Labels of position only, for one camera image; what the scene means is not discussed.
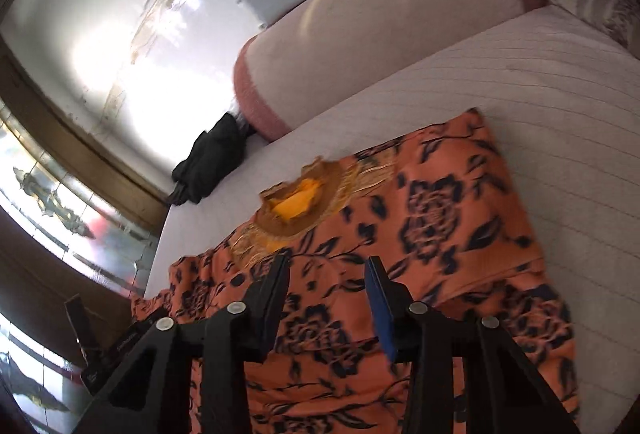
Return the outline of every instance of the glass pane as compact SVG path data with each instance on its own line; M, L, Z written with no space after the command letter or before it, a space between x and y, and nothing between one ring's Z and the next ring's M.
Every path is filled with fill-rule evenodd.
M29 350L33 351L33 353L39 354L40 356L44 355L44 347L37 343L35 340L31 340L31 337L25 335L14 325L11 326L10 333L12 342L15 341L18 346L20 344L24 344Z
M22 229L27 232L30 236L33 235L36 227L30 220L28 220L24 215L20 213L16 207L13 206L11 201L9 201L4 194L2 193L2 187L0 187L0 207L4 208L4 211L9 214L9 217L12 218L16 223L18 223Z
M4 119L4 122L7 124L9 129L11 129L11 131L17 135L18 138L28 135L27 130L22 126L20 122L18 122L17 118L14 115L9 114Z
M47 416L42 404L42 363L11 343L9 354L0 354L0 367L4 369L4 380L20 408L31 418L46 424Z
M71 434L91 400L87 390L55 370L44 367L44 387L47 393L47 424L61 434Z
M0 206L40 244L80 273L122 295L142 294L158 238L121 215L49 154L40 162L0 126ZM36 143L28 144L38 153Z
M81 259L77 257L77 254L73 254L72 252L66 252L62 260L65 264L72 267L74 270L79 271L85 277L97 282L101 286L110 289L116 293L119 293L122 296L129 297L130 290L123 288L120 284L116 284L113 280L106 277L104 274L98 273L96 270L91 268L87 262L83 262Z
M61 241L56 241L55 237L49 237L40 230L33 233L33 239L37 240L42 246L49 250L57 258L62 259L68 247Z
M86 203L64 185L59 185L48 199L50 213L45 213L39 225L65 246L74 234L93 237L89 226L81 216Z
M71 434L91 401L78 367L29 338L2 315L0 373L36 432Z
M0 120L4 122L9 118L9 116L11 116L11 111L7 106L3 106L2 109L0 109Z
M54 160L48 152L43 152L38 162L50 172L56 179L64 179L66 176L66 170L62 168L60 163Z
M86 185L79 182L71 174L67 174L62 179L62 184L68 187L75 195L81 198L83 201L89 202L94 192L90 190Z
M44 149L26 132L20 134L20 143L35 159L40 159L44 154Z
M0 158L0 189L15 207L37 223L42 211L38 204L37 190L33 190L35 187L30 177L36 160L10 132L0 135Z
M74 235L69 244L71 250L132 285L136 277L135 263L142 258L145 245L91 207L85 209L82 220L94 238Z

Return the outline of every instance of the wall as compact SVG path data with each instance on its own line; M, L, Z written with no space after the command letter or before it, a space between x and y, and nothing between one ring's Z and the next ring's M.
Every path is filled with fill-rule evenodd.
M169 192L170 162L162 164L153 151L140 150L143 141L129 136L130 120L105 128L103 118L129 43L153 1L15 0L0 32L33 80L65 114ZM185 138L193 141L191 136Z

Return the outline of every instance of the black fabric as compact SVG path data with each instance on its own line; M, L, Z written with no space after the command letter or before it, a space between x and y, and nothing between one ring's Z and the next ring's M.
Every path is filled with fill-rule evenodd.
M190 201L199 203L236 169L244 159L247 133L242 132L232 114L226 113L209 132L203 132L193 143L189 157L178 163L171 174L174 192L172 205Z

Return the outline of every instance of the bed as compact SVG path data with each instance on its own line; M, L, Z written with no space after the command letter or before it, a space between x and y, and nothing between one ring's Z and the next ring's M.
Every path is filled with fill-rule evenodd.
M613 432L640 392L640 62L556 7L441 50L255 150L213 194L173 207L146 295L322 155L337 159L479 107L571 306L581 429Z

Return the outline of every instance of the dark flower pattern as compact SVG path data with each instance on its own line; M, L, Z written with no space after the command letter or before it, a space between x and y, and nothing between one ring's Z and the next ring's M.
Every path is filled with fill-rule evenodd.
M276 340L277 353L300 354L348 343L340 321L331 322L324 304L308 306L302 316L285 322L285 333Z
M328 416L292 417L283 416L273 423L274 434L329 434L334 430L334 424Z
M458 204L462 192L462 182L453 175L434 183L411 182L407 199L409 217L399 232L406 254L414 254L427 264L440 253L442 243L449 239L460 222Z
M338 378L358 374L358 364L377 342L352 343L340 321L332 321L324 304L308 306L302 316L285 322L285 333L276 340L277 353L311 351L316 362L329 366Z
M211 289L215 287L212 279L202 280L196 277L190 290L182 294L182 308L176 312L176 317L187 315L195 318L204 312L209 304Z
M443 164L450 164L440 160L455 143L464 144L459 164L446 171L451 174L434 176ZM492 208L484 223L466 218L467 207L479 200L484 205L494 198L511 198L518 204L482 116L469 111L448 125L433 125L355 155L363 169L389 164L394 157L395 171L390 170L385 184L355 192L337 214L337 223L329 227L316 223L286 248L265 254L247 268L234 258L234 233L214 250L175 264L169 289L152 301L134 302L136 316L142 318L164 306L181 322L209 317L228 302L241 299L252 283L266 276L275 256L285 255L292 268L291 280L275 352L270 354L280 369L274 371L276 366L269 367L269 362L246 368L250 401L262 404L251 410L254 432L346 434L376 428L382 421L401 426L410 366L378 358L383 355L377 339L368 338L373 332L362 336L364 315L359 314L365 313L367 319L370 315L358 308L366 306L366 258L382 252L388 276L410 286L415 298L468 321L488 312L498 316L534 363L548 362L541 366L546 378L550 367L557 368L550 383L564 390L564 405L575 414L577 377L568 358L571 351L565 348L573 338L566 306L545 284L527 290L511 285L520 284L523 273L530 274L524 278L526 284L543 280L539 268L532 269L536 263L529 252L538 246L530 229L513 228L499 208ZM507 232L514 229L509 237ZM464 278L469 262L504 252L511 259L513 255L521 259L511 272L505 272L510 273L507 279L483 279L482 284L451 298L448 283L461 274ZM426 264L429 269L423 270ZM359 379L376 384L372 367L387 371L384 379L389 378L390 386L380 388L380 394L360 396ZM202 363L196 362L191 382L194 433L200 422L201 368ZM465 422L465 395L460 387L455 405L454 421Z
M359 344L332 344L327 348L315 351L314 360L329 366L338 378L346 378L358 374L358 364L365 354L373 351L377 342L368 340Z
M503 327L537 366L574 337L568 307L547 284L529 291L507 285L502 305Z
M399 138L393 138L392 140L385 141L385 143L381 143L380 145L376 145L374 147L361 150L360 152L357 152L356 154L354 154L353 157L356 160L361 161L361 160L370 158L372 156L375 156L376 154L379 154L380 152L390 149L392 147L396 150L396 152L398 152L400 150L400 146L402 145L403 141L404 141L404 136L400 136Z

